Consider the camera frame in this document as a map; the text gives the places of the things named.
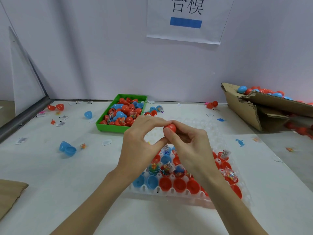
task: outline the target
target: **white plastic egg tray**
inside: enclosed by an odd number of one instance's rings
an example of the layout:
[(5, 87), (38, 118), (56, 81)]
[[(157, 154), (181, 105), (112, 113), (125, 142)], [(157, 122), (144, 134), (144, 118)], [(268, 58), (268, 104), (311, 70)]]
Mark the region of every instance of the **white plastic egg tray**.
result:
[[(178, 121), (185, 123), (186, 125), (189, 125), (194, 128), (198, 129), (204, 129), (207, 131), (209, 140), (210, 140), (210, 145), (212, 147), (212, 150), (218, 154), (218, 152), (222, 152), (223, 150), (228, 150), (226, 143), (224, 141), (224, 138), (221, 134), (221, 132), (218, 130), (217, 125), (213, 122), (213, 120), (208, 119), (208, 120), (201, 120), (198, 121), (197, 119), (182, 119), (182, 118), (177, 118)], [(163, 134), (163, 128), (158, 127), (153, 129), (151, 132), (149, 132), (145, 136), (145, 140), (147, 142), (150, 142), (150, 144), (156, 143), (160, 138), (164, 137)], [(170, 154), (170, 157), (173, 161), (173, 158), (175, 157), (173, 153)], [(231, 166), (232, 170), (236, 173), (239, 181), (236, 183), (236, 185), (240, 188), (241, 193), (242, 193), (242, 201), (245, 203), (245, 205), (250, 208), (252, 204), (252, 199), (251, 195), (242, 179), (240, 176), (240, 172), (238, 170), (238, 167), (236, 166), (232, 154), (229, 155), (229, 159), (227, 161)], [(136, 199), (144, 199), (144, 200), (159, 200), (156, 197), (159, 198), (165, 198), (167, 200), (179, 200), (183, 204), (188, 204), (188, 205), (197, 205), (197, 206), (202, 206), (206, 208), (214, 208), (210, 198), (205, 195), (203, 191), (199, 191), (197, 194), (191, 194), (188, 189), (186, 189), (182, 193), (176, 192), (176, 190), (173, 187), (173, 182), (176, 179), (175, 175), (171, 174), (169, 176), (171, 182), (172, 182), (172, 188), (169, 191), (162, 191), (161, 187), (157, 186), (155, 189), (148, 189), (146, 185), (147, 177), (150, 176), (149, 172), (146, 169), (144, 173), (142, 174), (145, 177), (145, 183), (139, 187), (136, 188), (131, 184), (125, 191), (124, 191), (124, 196), (129, 197), (129, 198), (136, 198)], [(158, 178), (158, 181), (163, 177), (161, 173), (158, 173), (155, 175)], [(189, 181), (189, 178), (185, 175), (182, 177), (182, 179), (187, 183)]]

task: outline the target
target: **green plastic bin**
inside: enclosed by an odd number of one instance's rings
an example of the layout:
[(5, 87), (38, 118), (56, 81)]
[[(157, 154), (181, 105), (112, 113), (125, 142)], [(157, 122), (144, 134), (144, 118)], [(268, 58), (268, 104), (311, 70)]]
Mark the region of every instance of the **green plastic bin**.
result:
[(116, 132), (116, 133), (124, 133), (127, 129), (130, 127), (126, 126), (116, 126), (116, 125), (107, 125), (107, 124), (100, 124), (100, 122), (103, 120), (103, 117), (108, 114), (109, 110), (114, 104), (117, 104), (119, 102), (120, 98), (126, 99), (127, 97), (133, 99), (138, 99), (138, 103), (145, 102), (142, 108), (141, 114), (144, 114), (144, 109), (146, 107), (147, 103), (147, 96), (146, 95), (129, 95), (129, 94), (118, 94), (112, 103), (109, 105), (109, 107), (104, 111), (104, 113), (101, 115), (101, 117), (97, 120), (96, 126), (99, 131), (107, 131), (107, 132)]

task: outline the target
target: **blue rectangle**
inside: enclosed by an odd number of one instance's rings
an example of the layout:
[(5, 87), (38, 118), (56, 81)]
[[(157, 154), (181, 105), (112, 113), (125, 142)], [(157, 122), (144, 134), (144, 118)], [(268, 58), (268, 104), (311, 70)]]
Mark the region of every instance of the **blue rectangle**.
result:
[(177, 18), (171, 17), (170, 25), (182, 26), (182, 27), (191, 27), (191, 28), (201, 28), (202, 21), (193, 20), (193, 19), (185, 19), (185, 18)]

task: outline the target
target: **cardboard piece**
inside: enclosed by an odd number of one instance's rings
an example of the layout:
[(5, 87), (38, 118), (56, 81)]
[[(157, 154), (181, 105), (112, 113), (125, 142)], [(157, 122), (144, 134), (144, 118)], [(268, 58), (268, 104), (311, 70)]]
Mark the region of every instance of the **cardboard piece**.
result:
[(237, 93), (239, 86), (222, 83), (226, 101), (237, 115), (245, 122), (253, 126), (259, 131), (275, 131), (281, 125), (289, 120), (281, 111), (255, 105), (246, 99), (242, 94)]
[(291, 101), (288, 99), (260, 93), (257, 91), (251, 92), (249, 95), (244, 95), (237, 93), (237, 89), (239, 88), (239, 86), (237, 85), (228, 83), (222, 83), (222, 85), (227, 89), (232, 89), (236, 93), (236, 96), (238, 96), (239, 98), (250, 101), (252, 103), (268, 106), (277, 110), (287, 111), (298, 115), (313, 117), (312, 105), (308, 105), (306, 103), (301, 103), (298, 101)]
[(9, 212), (28, 184), (0, 179), (0, 220)]

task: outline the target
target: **person's right hand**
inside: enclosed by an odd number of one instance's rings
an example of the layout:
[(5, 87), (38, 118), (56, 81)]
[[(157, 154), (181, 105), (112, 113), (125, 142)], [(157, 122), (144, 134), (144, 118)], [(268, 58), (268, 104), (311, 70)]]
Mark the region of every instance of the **person's right hand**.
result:
[(218, 172), (207, 132), (175, 120), (172, 124), (177, 128), (176, 133), (164, 128), (164, 136), (174, 145), (179, 160), (187, 171), (197, 180), (208, 173)]

